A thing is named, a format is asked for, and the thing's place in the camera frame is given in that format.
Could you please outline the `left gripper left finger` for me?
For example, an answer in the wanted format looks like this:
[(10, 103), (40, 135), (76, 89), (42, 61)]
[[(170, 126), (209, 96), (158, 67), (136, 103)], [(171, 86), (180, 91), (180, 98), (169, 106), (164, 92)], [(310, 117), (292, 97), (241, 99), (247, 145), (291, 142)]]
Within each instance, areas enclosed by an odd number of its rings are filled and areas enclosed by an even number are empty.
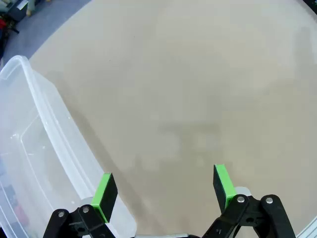
[(47, 224), (45, 238), (116, 238), (117, 232), (110, 227), (110, 218), (118, 196), (112, 173), (103, 174), (91, 203), (73, 212), (56, 209)]

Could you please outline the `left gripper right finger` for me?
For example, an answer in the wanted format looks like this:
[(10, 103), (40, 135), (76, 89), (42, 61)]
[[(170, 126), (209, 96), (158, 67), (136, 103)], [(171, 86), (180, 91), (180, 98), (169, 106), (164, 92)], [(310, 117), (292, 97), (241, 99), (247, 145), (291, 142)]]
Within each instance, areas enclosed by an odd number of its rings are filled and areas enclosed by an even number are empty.
[(234, 187), (225, 165), (213, 166), (213, 187), (221, 211), (204, 238), (234, 238), (241, 227), (252, 227), (259, 238), (294, 238), (296, 235), (277, 195), (260, 200), (245, 187)]

